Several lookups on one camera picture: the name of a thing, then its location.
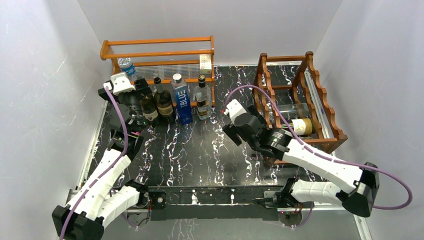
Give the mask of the green wine bottle black neck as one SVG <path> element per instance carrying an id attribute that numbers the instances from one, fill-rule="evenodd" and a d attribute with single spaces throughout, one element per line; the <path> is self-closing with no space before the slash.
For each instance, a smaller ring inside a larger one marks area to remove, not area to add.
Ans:
<path id="1" fill-rule="evenodd" d="M 141 105 L 143 116 L 149 121 L 149 123 L 153 127 L 158 126 L 160 123 L 159 113 L 157 111 L 153 95 L 151 93 L 142 93 L 139 103 Z"/>

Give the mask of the green wine bottle silver cap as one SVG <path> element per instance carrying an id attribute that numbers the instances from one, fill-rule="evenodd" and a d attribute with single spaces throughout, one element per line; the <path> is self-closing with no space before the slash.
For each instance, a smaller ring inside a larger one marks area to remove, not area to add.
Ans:
<path id="1" fill-rule="evenodd" d="M 167 89 L 164 89 L 160 77 L 155 77 L 153 82 L 156 88 L 154 101 L 156 103 L 157 110 L 167 123 L 172 125 L 175 123 L 176 113 L 174 111 L 171 93 Z"/>

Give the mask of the blue clear glass bottle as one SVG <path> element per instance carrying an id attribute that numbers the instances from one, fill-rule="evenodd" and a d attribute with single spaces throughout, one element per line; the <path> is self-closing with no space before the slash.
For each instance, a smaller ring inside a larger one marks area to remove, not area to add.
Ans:
<path id="1" fill-rule="evenodd" d="M 189 87 L 180 73 L 175 73 L 170 82 L 176 102 L 176 110 L 182 125 L 193 122 Z"/>

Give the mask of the clear square liquor bottle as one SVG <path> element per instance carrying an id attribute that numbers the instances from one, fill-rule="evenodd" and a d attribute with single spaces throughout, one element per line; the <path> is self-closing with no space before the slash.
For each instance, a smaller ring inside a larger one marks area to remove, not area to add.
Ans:
<path id="1" fill-rule="evenodd" d="M 212 115 L 212 91 L 206 83 L 206 76 L 198 76 L 198 86 L 194 88 L 196 111 L 200 120 L 205 120 Z"/>

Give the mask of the gold foil wine bottle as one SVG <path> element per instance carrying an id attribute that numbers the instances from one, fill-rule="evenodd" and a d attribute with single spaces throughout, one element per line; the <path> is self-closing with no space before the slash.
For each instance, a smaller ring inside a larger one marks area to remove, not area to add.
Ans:
<path id="1" fill-rule="evenodd" d="M 287 123 L 298 136 L 307 136 L 315 133 L 313 123 L 309 118 L 289 119 Z"/>

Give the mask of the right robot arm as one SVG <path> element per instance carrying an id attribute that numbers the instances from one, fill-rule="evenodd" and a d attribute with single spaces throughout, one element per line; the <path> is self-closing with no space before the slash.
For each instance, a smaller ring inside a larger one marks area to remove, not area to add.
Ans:
<path id="1" fill-rule="evenodd" d="M 222 129 L 236 144 L 246 142 L 264 157 L 297 165 L 326 179 L 311 182 L 289 179 L 273 197 L 276 206 L 295 207 L 299 203 L 320 202 L 341 205 L 348 212 L 367 218 L 371 215 L 379 189 L 376 166 L 349 165 L 333 158 L 283 128 L 269 128 L 252 106 L 244 108 L 238 101 L 228 103 L 223 113 L 230 122 Z"/>

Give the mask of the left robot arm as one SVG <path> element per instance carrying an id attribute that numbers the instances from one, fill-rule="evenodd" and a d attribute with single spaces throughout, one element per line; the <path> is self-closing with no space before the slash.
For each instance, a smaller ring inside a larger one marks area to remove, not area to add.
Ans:
<path id="1" fill-rule="evenodd" d="M 113 188 L 121 173 L 135 159 L 143 144 L 147 122 L 136 103 L 136 87 L 124 73 L 112 75 L 99 90 L 115 109 L 109 115 L 111 140 L 94 172 L 65 206 L 56 206 L 52 220 L 61 240 L 100 240 L 106 227 L 131 207 L 146 208 L 148 187 L 129 180 Z"/>

